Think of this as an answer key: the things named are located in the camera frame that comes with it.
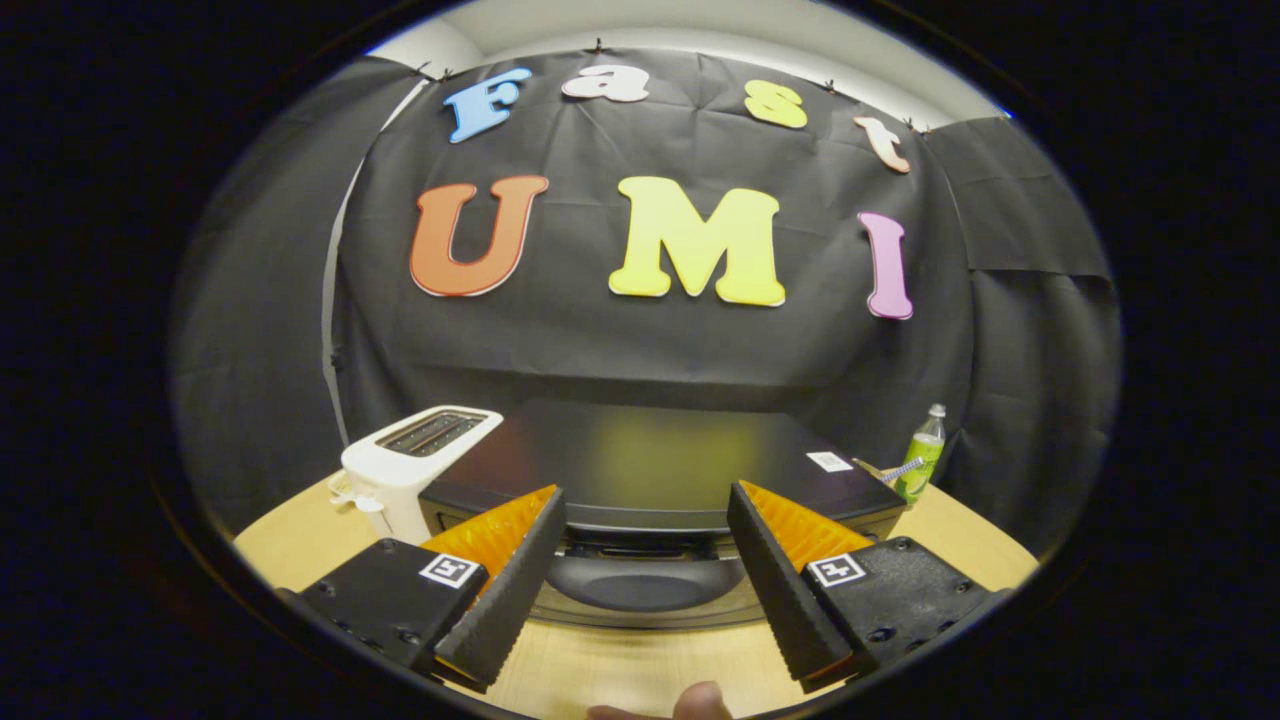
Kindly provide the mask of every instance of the hand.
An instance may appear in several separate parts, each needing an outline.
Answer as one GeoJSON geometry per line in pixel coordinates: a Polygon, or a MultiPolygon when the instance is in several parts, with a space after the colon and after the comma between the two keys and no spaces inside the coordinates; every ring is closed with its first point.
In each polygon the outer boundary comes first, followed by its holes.
{"type": "MultiPolygon", "coordinates": [[[[667,720],[653,715],[636,715],[609,705],[586,708],[586,720],[667,720]]],[[[671,720],[733,720],[724,707],[724,696],[714,682],[696,683],[680,693],[671,720]]]]}

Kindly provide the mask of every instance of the table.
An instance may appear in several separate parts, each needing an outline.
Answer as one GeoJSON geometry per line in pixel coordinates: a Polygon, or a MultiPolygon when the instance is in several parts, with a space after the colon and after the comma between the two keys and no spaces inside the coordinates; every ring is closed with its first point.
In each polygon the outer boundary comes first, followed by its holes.
{"type": "MultiPolygon", "coordinates": [[[[328,480],[284,501],[234,539],[271,587],[302,591],[378,539],[361,511],[329,502],[328,480]]],[[[992,591],[1019,585],[1038,566],[1012,538],[933,486],[902,514],[891,537],[899,536],[915,538],[992,591]]],[[[669,716],[680,692],[700,680],[719,683],[735,717],[842,687],[804,694],[763,620],[705,630],[616,630],[530,619],[485,694],[445,684],[531,717],[581,720],[591,705],[669,716]]]]}

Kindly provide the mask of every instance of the blue letter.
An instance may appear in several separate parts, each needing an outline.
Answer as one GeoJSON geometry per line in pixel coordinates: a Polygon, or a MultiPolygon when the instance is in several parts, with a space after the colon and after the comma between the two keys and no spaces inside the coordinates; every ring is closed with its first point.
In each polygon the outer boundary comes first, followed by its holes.
{"type": "Polygon", "coordinates": [[[449,142],[462,142],[506,120],[511,110],[495,110],[494,104],[515,102],[520,97],[520,88],[512,81],[529,79],[532,74],[529,68],[516,68],[445,99],[444,104],[453,105],[453,114],[458,118],[458,129],[449,136],[449,142]]]}

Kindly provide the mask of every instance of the pink letter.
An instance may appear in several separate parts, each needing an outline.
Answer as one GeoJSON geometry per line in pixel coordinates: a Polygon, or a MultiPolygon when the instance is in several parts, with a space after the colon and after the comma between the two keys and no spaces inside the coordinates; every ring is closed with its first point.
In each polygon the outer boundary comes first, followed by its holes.
{"type": "Polygon", "coordinates": [[[905,320],[914,310],[902,277],[902,225],[876,213],[859,213],[858,219],[872,237],[876,290],[867,297],[867,307],[878,318],[905,320]]]}

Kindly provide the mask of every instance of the green bottle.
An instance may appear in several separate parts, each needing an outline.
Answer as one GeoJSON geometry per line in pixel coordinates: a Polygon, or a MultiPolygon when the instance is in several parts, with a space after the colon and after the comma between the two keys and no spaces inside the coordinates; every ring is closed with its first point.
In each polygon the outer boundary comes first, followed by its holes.
{"type": "Polygon", "coordinates": [[[938,456],[942,455],[942,446],[946,445],[947,439],[946,430],[942,429],[942,418],[946,415],[946,406],[934,404],[933,407],[929,407],[929,419],[911,436],[911,445],[906,448],[902,464],[906,465],[919,457],[924,460],[924,465],[893,480],[893,489],[908,505],[915,505],[915,501],[920,498],[924,486],[933,475],[934,465],[938,464],[938,456]]]}

